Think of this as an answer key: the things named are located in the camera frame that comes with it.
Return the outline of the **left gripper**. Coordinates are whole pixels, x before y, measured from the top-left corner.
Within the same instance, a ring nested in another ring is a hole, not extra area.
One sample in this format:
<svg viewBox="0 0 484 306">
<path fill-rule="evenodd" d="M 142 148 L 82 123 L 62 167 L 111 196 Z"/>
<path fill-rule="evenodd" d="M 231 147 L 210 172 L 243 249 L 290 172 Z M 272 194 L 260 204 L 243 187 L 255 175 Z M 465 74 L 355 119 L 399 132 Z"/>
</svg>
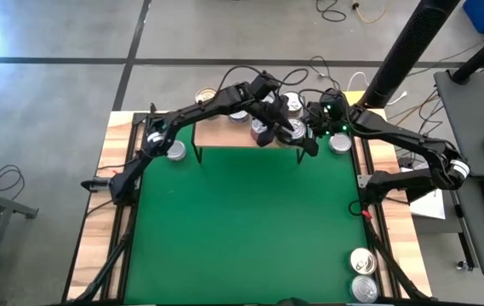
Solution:
<svg viewBox="0 0 484 306">
<path fill-rule="evenodd" d="M 288 118 L 288 107 L 285 105 L 286 100 L 275 95 L 273 104 L 265 103 L 261 100 L 259 119 L 268 127 L 275 125 L 281 126 L 286 133 L 294 133 L 298 129 L 298 119 Z M 273 129 L 267 128 L 257 137 L 257 145 L 265 147 L 275 138 Z"/>
</svg>

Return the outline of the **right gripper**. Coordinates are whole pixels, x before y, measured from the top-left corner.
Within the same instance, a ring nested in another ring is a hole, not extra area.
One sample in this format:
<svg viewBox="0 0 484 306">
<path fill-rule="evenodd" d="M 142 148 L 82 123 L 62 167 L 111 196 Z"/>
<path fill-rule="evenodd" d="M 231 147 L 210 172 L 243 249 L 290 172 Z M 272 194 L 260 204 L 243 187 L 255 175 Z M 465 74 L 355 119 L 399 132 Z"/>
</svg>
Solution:
<svg viewBox="0 0 484 306">
<path fill-rule="evenodd" d="M 309 156 L 317 156 L 319 145 L 315 139 L 333 135 L 340 131 L 340 120 L 330 117 L 311 117 L 303 115 L 300 121 L 305 125 L 305 135 L 312 136 L 303 140 L 303 149 Z"/>
</svg>

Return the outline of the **green label can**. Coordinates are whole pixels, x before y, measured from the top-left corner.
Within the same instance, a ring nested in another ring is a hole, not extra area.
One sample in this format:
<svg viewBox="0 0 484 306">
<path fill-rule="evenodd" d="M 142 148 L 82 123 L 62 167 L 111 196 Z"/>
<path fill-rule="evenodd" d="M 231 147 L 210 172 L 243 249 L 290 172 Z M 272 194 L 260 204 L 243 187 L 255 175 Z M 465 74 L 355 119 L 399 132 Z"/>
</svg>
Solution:
<svg viewBox="0 0 484 306">
<path fill-rule="evenodd" d="M 175 140 L 168 149 L 167 158 L 173 162 L 180 162 L 186 157 L 186 147 L 182 141 Z"/>
<path fill-rule="evenodd" d="M 302 141 L 306 137 L 307 127 L 306 124 L 298 118 L 289 118 L 289 123 L 292 126 L 292 130 L 287 130 L 287 135 L 284 139 L 288 143 Z"/>
</svg>

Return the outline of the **red label can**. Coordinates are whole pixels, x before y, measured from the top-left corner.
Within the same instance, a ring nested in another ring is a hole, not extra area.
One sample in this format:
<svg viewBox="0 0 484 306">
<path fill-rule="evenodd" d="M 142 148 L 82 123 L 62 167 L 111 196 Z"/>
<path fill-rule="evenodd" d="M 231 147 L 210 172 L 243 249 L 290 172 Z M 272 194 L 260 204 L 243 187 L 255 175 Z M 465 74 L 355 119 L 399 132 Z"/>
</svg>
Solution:
<svg viewBox="0 0 484 306">
<path fill-rule="evenodd" d="M 267 130 L 267 126 L 255 117 L 252 119 L 250 127 L 250 133 L 254 140 L 257 140 L 258 137 Z"/>
</svg>

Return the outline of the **pale blue label can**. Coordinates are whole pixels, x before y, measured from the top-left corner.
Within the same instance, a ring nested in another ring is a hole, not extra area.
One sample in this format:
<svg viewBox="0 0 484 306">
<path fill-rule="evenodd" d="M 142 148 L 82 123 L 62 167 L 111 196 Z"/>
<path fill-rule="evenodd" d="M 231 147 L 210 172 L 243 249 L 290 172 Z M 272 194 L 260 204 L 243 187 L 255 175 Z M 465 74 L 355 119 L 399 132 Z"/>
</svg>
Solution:
<svg viewBox="0 0 484 306">
<path fill-rule="evenodd" d="M 336 154 L 347 153 L 352 146 L 351 138 L 346 133 L 335 133 L 330 137 L 328 146 Z"/>
</svg>

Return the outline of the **teal can yellow print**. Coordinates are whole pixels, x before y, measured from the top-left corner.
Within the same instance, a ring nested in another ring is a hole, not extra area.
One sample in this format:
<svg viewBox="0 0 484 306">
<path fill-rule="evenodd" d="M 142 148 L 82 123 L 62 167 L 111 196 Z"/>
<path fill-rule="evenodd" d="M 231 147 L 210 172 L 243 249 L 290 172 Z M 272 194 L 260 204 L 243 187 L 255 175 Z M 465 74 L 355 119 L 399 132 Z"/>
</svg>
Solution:
<svg viewBox="0 0 484 306">
<path fill-rule="evenodd" d="M 288 114 L 290 116 L 299 116 L 303 109 L 299 95 L 294 91 L 286 92 L 283 95 L 288 99 Z"/>
</svg>

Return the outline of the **blue label can gold lid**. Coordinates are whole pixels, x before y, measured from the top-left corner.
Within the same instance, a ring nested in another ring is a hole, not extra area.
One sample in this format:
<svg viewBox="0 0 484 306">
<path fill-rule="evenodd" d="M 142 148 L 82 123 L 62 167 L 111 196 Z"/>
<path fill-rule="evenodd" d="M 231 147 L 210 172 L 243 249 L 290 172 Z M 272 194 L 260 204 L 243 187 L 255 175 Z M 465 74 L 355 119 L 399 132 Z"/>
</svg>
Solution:
<svg viewBox="0 0 484 306">
<path fill-rule="evenodd" d="M 371 275 L 377 268 L 377 259 L 368 249 L 358 247 L 350 254 L 350 266 L 360 275 Z"/>
</svg>

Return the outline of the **blue label can silver lid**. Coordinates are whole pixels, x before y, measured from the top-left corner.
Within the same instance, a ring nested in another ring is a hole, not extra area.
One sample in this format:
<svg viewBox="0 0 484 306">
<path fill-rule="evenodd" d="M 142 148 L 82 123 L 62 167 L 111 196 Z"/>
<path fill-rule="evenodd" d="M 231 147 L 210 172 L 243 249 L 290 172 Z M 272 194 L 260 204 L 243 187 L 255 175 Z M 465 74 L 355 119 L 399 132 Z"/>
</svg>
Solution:
<svg viewBox="0 0 484 306">
<path fill-rule="evenodd" d="M 371 277 L 358 275 L 350 283 L 350 293 L 359 303 L 374 303 L 378 299 L 379 289 Z"/>
</svg>

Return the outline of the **yellow block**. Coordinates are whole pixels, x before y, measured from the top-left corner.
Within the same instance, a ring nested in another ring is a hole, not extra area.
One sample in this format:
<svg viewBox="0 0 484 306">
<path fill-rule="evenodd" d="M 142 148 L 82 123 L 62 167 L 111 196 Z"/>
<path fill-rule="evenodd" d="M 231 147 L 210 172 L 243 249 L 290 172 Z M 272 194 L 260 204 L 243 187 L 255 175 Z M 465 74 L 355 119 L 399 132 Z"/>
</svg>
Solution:
<svg viewBox="0 0 484 306">
<path fill-rule="evenodd" d="M 360 105 L 361 107 L 363 107 L 364 104 L 360 104 L 359 101 L 364 96 L 364 93 L 365 93 L 364 91 L 346 91 L 346 92 L 344 92 L 344 96 L 346 97 L 348 106 Z"/>
</svg>

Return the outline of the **black ribbed column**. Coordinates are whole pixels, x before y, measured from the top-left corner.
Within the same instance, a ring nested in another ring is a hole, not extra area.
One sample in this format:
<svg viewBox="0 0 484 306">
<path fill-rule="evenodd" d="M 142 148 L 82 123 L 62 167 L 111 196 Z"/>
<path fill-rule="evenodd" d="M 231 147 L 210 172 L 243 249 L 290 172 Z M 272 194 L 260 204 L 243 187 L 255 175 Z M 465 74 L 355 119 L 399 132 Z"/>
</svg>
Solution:
<svg viewBox="0 0 484 306">
<path fill-rule="evenodd" d="M 459 2 L 420 0 L 358 105 L 385 108 Z"/>
</svg>

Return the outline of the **white paper sheet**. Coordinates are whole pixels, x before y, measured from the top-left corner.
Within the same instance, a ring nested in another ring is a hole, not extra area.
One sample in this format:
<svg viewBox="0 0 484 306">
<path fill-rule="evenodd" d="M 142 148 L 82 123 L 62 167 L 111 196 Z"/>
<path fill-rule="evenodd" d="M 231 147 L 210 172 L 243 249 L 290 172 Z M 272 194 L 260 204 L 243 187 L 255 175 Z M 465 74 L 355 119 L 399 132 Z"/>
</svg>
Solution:
<svg viewBox="0 0 484 306">
<path fill-rule="evenodd" d="M 434 189 L 420 197 L 417 197 L 414 192 L 407 190 L 406 195 L 412 215 L 446 219 L 442 190 Z"/>
</svg>

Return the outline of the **black diagonal strut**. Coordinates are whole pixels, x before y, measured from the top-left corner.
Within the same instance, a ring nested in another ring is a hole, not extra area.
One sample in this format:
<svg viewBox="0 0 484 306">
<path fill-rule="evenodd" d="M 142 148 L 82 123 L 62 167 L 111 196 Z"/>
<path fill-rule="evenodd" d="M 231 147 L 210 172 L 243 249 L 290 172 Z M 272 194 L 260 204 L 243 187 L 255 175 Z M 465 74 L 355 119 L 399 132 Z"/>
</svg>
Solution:
<svg viewBox="0 0 484 306">
<path fill-rule="evenodd" d="M 422 293 L 403 272 L 399 264 L 395 261 L 390 252 L 387 251 L 384 243 L 380 240 L 379 236 L 374 231 L 373 227 L 370 228 L 370 238 L 373 245 L 377 248 L 381 257 L 386 262 L 388 269 L 396 277 L 397 281 L 403 287 L 407 295 L 411 300 L 428 300 L 429 297 Z"/>
<path fill-rule="evenodd" d="M 124 256 L 129 242 L 133 237 L 133 233 L 131 230 L 126 232 L 118 242 L 118 244 L 113 248 L 111 254 L 107 257 L 104 265 L 101 267 L 98 274 L 94 277 L 94 279 L 89 283 L 86 289 L 81 293 L 78 297 L 76 297 L 72 303 L 75 305 L 86 305 L 92 303 L 94 301 L 94 297 L 98 293 L 99 289 L 106 289 L 108 286 L 106 283 L 106 278 L 112 273 L 118 259 L 121 256 Z"/>
</svg>

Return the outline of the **grey desk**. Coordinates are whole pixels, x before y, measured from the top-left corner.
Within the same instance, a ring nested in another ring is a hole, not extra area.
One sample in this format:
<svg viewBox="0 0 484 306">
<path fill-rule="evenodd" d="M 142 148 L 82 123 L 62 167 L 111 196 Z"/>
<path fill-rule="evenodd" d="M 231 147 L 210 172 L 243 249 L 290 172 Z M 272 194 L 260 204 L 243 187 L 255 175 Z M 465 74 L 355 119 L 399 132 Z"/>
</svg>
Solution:
<svg viewBox="0 0 484 306">
<path fill-rule="evenodd" d="M 470 176 L 456 196 L 484 275 L 484 73 L 464 84 L 452 81 L 446 71 L 435 73 L 434 80 L 458 149 L 470 164 Z"/>
</svg>

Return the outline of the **black table clamp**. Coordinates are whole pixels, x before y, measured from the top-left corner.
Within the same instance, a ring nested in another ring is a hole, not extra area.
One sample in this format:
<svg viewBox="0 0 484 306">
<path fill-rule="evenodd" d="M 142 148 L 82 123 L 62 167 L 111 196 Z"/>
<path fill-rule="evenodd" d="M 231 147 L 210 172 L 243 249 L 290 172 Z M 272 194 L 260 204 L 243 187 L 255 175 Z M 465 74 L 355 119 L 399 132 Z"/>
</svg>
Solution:
<svg viewBox="0 0 484 306">
<path fill-rule="evenodd" d="M 80 185 L 90 193 L 104 191 L 109 189 L 110 180 L 108 178 L 93 178 L 84 180 Z"/>
</svg>

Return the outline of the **wooden shelf black frame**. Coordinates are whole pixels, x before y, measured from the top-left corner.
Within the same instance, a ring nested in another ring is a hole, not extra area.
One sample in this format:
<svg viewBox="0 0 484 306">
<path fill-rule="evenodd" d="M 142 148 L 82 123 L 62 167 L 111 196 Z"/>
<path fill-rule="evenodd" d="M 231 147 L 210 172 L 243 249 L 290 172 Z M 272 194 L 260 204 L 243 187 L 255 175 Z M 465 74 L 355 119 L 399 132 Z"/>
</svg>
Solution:
<svg viewBox="0 0 484 306">
<path fill-rule="evenodd" d="M 288 118 L 300 118 L 299 116 L 290 116 Z M 229 120 L 228 116 L 216 116 L 213 120 L 197 122 L 193 129 L 192 147 L 199 163 L 202 163 L 203 150 L 205 148 L 260 148 L 260 149 L 277 149 L 288 148 L 279 140 L 274 139 L 265 147 L 259 147 L 256 140 L 251 136 L 251 121 L 253 117 L 242 123 L 234 123 Z"/>
</svg>

